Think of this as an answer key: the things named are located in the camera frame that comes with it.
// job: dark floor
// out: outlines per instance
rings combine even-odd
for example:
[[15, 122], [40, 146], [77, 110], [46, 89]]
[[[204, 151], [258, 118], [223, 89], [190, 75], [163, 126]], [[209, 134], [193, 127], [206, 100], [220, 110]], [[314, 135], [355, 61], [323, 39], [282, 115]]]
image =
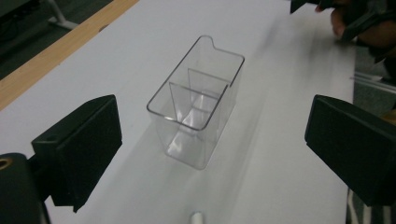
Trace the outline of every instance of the dark floor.
[[[65, 17], [81, 23], [106, 6], [111, 0], [56, 0]], [[0, 79], [33, 58], [63, 35], [67, 30], [49, 25], [50, 7], [41, 0], [40, 7], [21, 20], [12, 20], [0, 26]], [[382, 64], [374, 64], [365, 48], [357, 48], [356, 70], [377, 76], [386, 76]], [[377, 116], [389, 111], [396, 95], [355, 84], [354, 104]]]

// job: transparent organizer box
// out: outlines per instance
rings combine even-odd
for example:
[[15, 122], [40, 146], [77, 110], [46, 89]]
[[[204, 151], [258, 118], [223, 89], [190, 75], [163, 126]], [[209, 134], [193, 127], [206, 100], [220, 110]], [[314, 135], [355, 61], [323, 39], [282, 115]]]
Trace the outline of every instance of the transparent organizer box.
[[244, 60], [207, 35], [192, 45], [147, 105], [168, 156], [206, 168], [233, 111]]

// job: tabletop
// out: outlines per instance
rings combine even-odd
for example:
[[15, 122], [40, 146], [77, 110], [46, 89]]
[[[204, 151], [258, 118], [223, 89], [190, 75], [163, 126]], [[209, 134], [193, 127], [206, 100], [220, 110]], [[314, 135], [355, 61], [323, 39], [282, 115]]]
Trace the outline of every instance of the tabletop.
[[[315, 94], [351, 102], [354, 48], [330, 13], [280, 0], [141, 0], [0, 113], [0, 152], [115, 94], [123, 145], [87, 203], [53, 223], [345, 223], [347, 186], [306, 146]], [[200, 35], [245, 56], [236, 105], [203, 171], [167, 157], [146, 109]]]

